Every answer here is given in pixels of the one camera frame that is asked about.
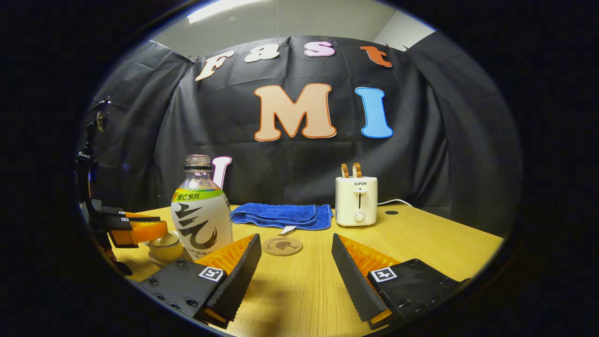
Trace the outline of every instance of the wooden table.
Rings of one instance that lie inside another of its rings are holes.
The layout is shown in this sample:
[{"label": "wooden table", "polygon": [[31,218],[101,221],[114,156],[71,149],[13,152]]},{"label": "wooden table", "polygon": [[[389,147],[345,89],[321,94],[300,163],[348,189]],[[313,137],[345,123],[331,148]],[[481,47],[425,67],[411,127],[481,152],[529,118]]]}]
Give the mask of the wooden table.
[{"label": "wooden table", "polygon": [[[396,215],[385,214],[395,210]],[[166,220],[175,230],[170,207],[141,214]],[[261,241],[282,229],[233,224],[233,239],[259,233]],[[292,256],[262,252],[235,321],[226,333],[235,336],[363,336],[370,330],[361,322],[331,255],[333,233],[346,236],[399,261],[418,258],[457,281],[474,276],[493,256],[502,238],[406,205],[379,206],[377,222],[369,227],[294,230],[285,236],[304,248]],[[114,249],[119,261],[142,281],[161,268],[148,257],[148,248]]]}]

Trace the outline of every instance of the bottle label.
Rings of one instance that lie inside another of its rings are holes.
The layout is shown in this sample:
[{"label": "bottle label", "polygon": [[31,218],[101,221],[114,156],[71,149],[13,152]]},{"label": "bottle label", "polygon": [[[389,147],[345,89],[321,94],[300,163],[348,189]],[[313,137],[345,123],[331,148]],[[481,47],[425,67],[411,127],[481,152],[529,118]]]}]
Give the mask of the bottle label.
[{"label": "bottle label", "polygon": [[231,208],[219,188],[201,191],[178,188],[173,195],[171,214],[193,261],[233,242]]},{"label": "bottle label", "polygon": [[214,189],[202,189],[199,191],[190,191],[188,189],[177,188],[175,194],[173,194],[172,202],[176,201],[194,201],[203,200],[218,197],[223,195],[223,191],[220,188]]}]

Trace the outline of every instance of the peach letter m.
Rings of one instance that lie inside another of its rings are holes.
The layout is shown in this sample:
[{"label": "peach letter m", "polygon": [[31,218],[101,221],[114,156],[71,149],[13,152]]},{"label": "peach letter m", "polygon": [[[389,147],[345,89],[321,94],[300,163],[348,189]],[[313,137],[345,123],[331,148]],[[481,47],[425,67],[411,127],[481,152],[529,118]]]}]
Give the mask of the peach letter m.
[{"label": "peach letter m", "polygon": [[289,95],[278,85],[257,88],[254,91],[260,97],[260,130],[254,134],[259,142],[277,140],[281,131],[274,127],[277,116],[281,126],[289,135],[295,137],[304,115],[305,128],[301,134],[306,138],[330,138],[337,134],[331,125],[328,94],[331,86],[324,83],[311,83],[304,87],[294,103]]}]

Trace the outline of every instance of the plastic bottle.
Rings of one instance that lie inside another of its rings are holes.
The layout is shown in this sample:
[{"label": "plastic bottle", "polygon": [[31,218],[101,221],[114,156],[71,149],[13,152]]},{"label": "plastic bottle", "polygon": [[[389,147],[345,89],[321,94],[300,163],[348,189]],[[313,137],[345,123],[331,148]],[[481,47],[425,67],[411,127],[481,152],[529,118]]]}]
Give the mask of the plastic bottle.
[{"label": "plastic bottle", "polygon": [[173,195],[171,214],[183,246],[195,261],[233,242],[231,207],[212,181],[210,157],[188,155],[187,178]]}]

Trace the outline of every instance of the saucer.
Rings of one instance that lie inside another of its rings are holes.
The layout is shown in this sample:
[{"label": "saucer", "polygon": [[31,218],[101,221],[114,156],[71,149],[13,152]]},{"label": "saucer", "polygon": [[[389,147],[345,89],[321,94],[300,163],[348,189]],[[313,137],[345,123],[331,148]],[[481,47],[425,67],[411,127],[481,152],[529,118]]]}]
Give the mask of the saucer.
[{"label": "saucer", "polygon": [[[152,261],[154,261],[156,264],[160,264],[161,266],[167,266],[169,265],[171,262],[168,261],[163,261],[159,258],[157,258],[154,253],[152,253],[151,251],[148,252],[148,257],[150,257],[150,259]],[[183,249],[183,254],[181,255],[180,258],[178,258],[177,260],[187,260],[187,261],[191,261],[191,257],[189,256],[189,253],[187,252],[186,249]]]}]

